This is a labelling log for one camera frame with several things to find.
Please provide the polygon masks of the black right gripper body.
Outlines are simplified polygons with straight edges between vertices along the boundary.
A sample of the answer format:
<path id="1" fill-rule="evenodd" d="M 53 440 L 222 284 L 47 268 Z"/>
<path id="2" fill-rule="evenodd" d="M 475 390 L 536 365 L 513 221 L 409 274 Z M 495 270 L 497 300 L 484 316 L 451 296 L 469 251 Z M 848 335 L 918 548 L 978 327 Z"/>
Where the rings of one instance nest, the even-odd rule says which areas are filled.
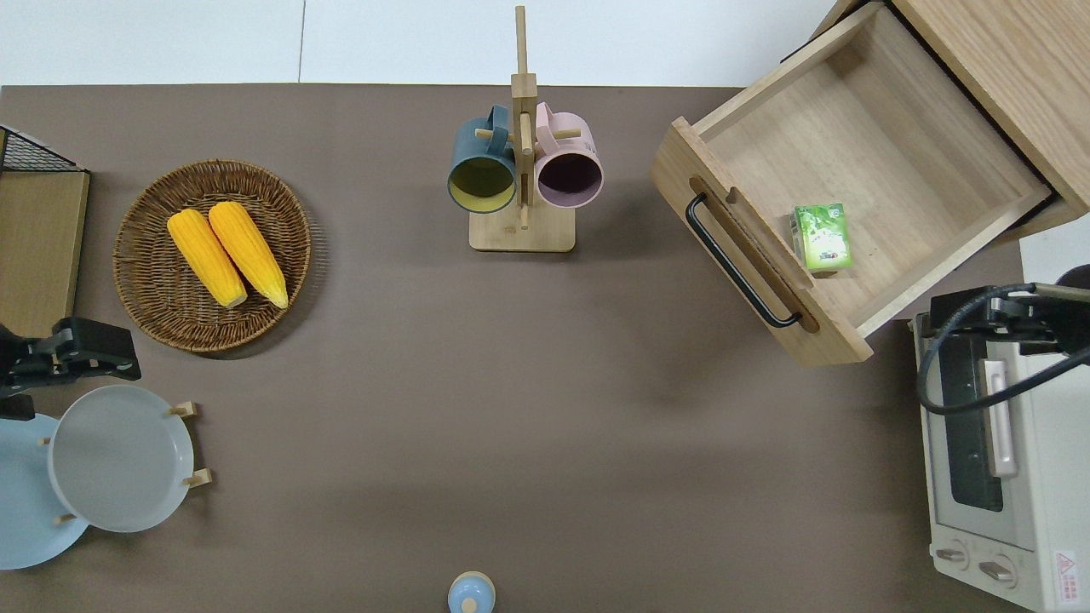
<path id="1" fill-rule="evenodd" d="M 966 289 L 953 295 L 938 295 L 930 301 L 930 336 L 934 336 L 950 318 L 957 318 L 954 337 L 974 341 L 1015 344 L 1020 354 L 1059 353 L 1058 334 L 1047 327 L 1038 311 L 1043 299 L 1027 292 L 993 296 L 980 300 L 986 288 Z"/>

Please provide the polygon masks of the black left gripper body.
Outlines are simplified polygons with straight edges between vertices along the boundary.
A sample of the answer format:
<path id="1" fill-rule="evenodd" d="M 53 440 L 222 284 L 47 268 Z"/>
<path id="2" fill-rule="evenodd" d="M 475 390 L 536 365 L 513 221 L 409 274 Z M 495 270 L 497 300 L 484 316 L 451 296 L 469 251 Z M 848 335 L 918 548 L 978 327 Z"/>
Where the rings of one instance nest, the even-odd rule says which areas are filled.
<path id="1" fill-rule="evenodd" d="M 86 358 L 112 356 L 112 326 L 93 318 L 59 318 L 52 334 L 43 338 L 19 336 L 1 326 L 1 396 L 89 378 Z"/>

